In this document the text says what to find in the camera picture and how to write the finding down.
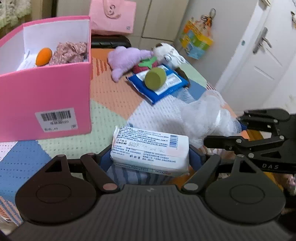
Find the pink paper bag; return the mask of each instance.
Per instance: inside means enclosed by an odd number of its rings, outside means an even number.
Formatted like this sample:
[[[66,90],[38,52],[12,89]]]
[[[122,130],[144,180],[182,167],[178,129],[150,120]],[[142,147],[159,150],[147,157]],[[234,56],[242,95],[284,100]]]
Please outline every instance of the pink paper bag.
[[[92,0],[89,16],[91,33],[100,35],[131,34],[136,3],[125,0]]]

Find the white plush toy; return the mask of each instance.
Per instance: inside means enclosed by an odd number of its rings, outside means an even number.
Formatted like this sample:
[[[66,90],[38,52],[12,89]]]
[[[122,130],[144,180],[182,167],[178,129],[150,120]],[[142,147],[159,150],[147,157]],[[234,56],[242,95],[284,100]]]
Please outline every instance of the white plush toy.
[[[184,57],[173,46],[166,43],[157,44],[153,48],[153,53],[159,64],[165,64],[174,70],[186,63]]]

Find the pink box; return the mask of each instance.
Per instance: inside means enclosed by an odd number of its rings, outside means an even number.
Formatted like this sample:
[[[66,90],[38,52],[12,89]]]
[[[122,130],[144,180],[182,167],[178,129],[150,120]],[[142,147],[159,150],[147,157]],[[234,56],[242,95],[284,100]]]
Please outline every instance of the pink box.
[[[0,142],[91,131],[91,34],[88,16],[24,23],[0,39]],[[81,63],[34,67],[38,52],[87,42]]]

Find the orange makeup sponge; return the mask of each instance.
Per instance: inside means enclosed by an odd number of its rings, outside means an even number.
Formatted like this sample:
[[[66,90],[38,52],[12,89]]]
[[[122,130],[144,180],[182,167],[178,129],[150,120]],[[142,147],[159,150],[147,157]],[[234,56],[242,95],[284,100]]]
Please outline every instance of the orange makeup sponge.
[[[52,57],[52,50],[50,48],[43,48],[39,51],[36,57],[36,65],[43,66],[48,64]]]

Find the table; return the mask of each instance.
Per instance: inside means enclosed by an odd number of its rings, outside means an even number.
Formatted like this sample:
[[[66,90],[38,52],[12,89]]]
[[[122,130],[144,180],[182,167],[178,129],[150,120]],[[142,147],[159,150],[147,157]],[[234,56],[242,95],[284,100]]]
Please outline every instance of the table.
[[[111,142],[115,126],[131,126],[141,129],[184,134],[180,125],[174,122],[173,107],[177,94],[169,95],[151,106],[142,95],[123,77],[118,83],[111,79],[107,64],[107,54],[111,50],[92,49],[91,73],[91,121],[92,131],[87,135],[56,139],[0,143],[0,215],[17,225],[22,219],[15,206],[17,190],[42,166],[58,154],[68,158],[80,158],[83,154],[99,153]],[[199,99],[208,89],[214,89],[188,63],[181,68],[191,78],[190,94]],[[223,154],[221,150],[202,148],[203,152]],[[166,176],[146,174],[112,167],[107,174],[121,183],[160,184],[172,182],[179,184],[188,176],[172,180]]]

